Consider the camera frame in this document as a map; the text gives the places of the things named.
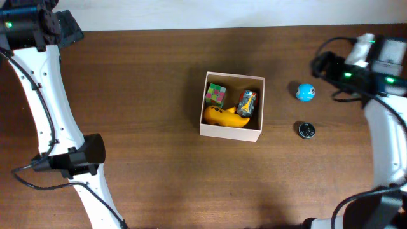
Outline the blue toy ball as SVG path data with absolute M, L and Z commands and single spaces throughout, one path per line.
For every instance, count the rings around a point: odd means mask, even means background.
M 300 84 L 297 87 L 296 98 L 303 102 L 311 101 L 315 97 L 315 88 L 311 84 Z

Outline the multicoloured puzzle cube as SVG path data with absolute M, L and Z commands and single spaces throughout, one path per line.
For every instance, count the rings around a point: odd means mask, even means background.
M 223 107 L 224 99 L 226 95 L 226 87 L 210 83 L 205 93 L 205 103 L 209 105 L 216 105 Z

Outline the black round disc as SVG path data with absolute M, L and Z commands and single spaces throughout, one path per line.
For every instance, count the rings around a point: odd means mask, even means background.
M 298 133 L 304 139 L 311 139 L 315 136 L 315 127 L 308 122 L 301 123 L 298 127 Z

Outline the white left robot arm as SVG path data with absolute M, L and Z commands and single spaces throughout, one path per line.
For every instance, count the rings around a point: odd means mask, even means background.
M 55 12 L 57 1 L 1 2 L 1 56 L 18 76 L 38 135 L 38 154 L 12 170 L 19 176 L 60 172 L 66 187 L 77 191 L 93 228 L 127 228 L 116 209 L 104 175 L 106 148 L 100 134 L 83 135 L 67 99 L 60 72 L 60 49 L 83 39 L 68 10 Z

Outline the orange rubber toy figure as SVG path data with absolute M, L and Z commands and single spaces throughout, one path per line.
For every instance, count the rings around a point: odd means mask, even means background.
M 208 106 L 203 112 L 203 119 L 209 125 L 219 125 L 222 127 L 242 128 L 246 126 L 250 118 L 243 118 L 237 114 L 237 108 L 222 109 L 219 106 Z

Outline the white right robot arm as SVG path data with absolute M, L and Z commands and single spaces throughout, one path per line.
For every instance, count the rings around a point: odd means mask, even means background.
M 340 92 L 359 94 L 373 149 L 373 188 L 342 200 L 328 219 L 304 228 L 406 228 L 406 80 L 404 51 L 318 54 L 312 74 Z

